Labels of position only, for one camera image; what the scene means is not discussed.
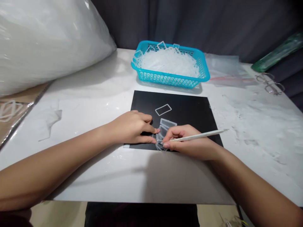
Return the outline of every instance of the white pen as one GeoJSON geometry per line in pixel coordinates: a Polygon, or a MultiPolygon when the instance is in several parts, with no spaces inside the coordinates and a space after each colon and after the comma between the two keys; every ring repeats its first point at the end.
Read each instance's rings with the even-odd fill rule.
{"type": "Polygon", "coordinates": [[[217,135],[220,134],[222,132],[227,131],[228,129],[221,129],[221,130],[215,130],[215,131],[210,131],[210,132],[205,132],[205,133],[201,133],[201,134],[197,134],[197,135],[193,135],[193,136],[188,136],[188,137],[182,137],[182,138],[178,138],[178,139],[173,139],[170,141],[187,141],[187,140],[193,140],[193,139],[199,139],[199,138],[203,138],[203,137],[207,137],[207,136],[213,136],[213,135],[217,135]]]}

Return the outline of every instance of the black mat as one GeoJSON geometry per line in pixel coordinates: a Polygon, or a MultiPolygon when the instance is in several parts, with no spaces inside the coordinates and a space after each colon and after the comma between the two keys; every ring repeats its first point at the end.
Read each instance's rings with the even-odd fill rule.
{"type": "MultiPolygon", "coordinates": [[[[201,133],[218,129],[208,99],[205,97],[134,91],[131,110],[150,114],[152,116],[151,125],[155,128],[159,128],[160,119],[164,118],[178,125],[192,125],[201,133]],[[158,116],[155,109],[166,104],[169,104],[172,110],[158,116]]],[[[152,134],[143,133],[143,135],[151,136],[152,134]]],[[[223,146],[220,135],[209,138],[223,146]]],[[[156,146],[151,143],[131,144],[130,148],[157,150],[156,146]]]]}

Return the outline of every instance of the hand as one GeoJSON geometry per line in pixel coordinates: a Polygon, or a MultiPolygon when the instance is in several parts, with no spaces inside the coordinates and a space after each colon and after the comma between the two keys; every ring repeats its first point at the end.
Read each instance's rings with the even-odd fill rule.
{"type": "Polygon", "coordinates": [[[141,136],[142,132],[158,133],[160,130],[150,125],[152,116],[132,110],[117,117],[106,125],[113,143],[156,143],[151,136],[141,136]]]}
{"type": "Polygon", "coordinates": [[[218,144],[209,138],[200,138],[183,142],[169,142],[169,140],[200,134],[197,129],[191,125],[175,126],[168,129],[166,136],[163,138],[163,147],[170,150],[176,150],[191,157],[200,160],[217,159],[218,144]]]}

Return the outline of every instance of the person's left hand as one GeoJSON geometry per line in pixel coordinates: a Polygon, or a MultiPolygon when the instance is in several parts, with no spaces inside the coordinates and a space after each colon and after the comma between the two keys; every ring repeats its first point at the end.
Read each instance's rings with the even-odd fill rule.
{"type": "Polygon", "coordinates": [[[152,116],[132,110],[117,117],[106,125],[107,131],[114,143],[156,143],[152,136],[142,136],[142,132],[158,133],[150,125],[152,116]]]}

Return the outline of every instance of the tabletop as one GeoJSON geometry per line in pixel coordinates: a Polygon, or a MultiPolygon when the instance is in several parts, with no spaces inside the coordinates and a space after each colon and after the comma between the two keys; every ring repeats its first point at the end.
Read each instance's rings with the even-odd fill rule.
{"type": "MultiPolygon", "coordinates": [[[[129,111],[135,90],[202,96],[208,98],[218,128],[229,129],[221,134],[224,147],[303,206],[303,114],[286,95],[273,96],[264,84],[243,88],[201,83],[189,90],[143,83],[130,66],[134,52],[117,49],[102,62],[56,80],[0,151],[0,170],[129,111]],[[61,119],[52,125],[58,110],[61,119]],[[50,128],[50,137],[42,138],[50,128]]],[[[255,75],[250,64],[243,68],[255,75]]],[[[50,199],[235,204],[205,163],[123,144],[80,167],[50,199]]]]}

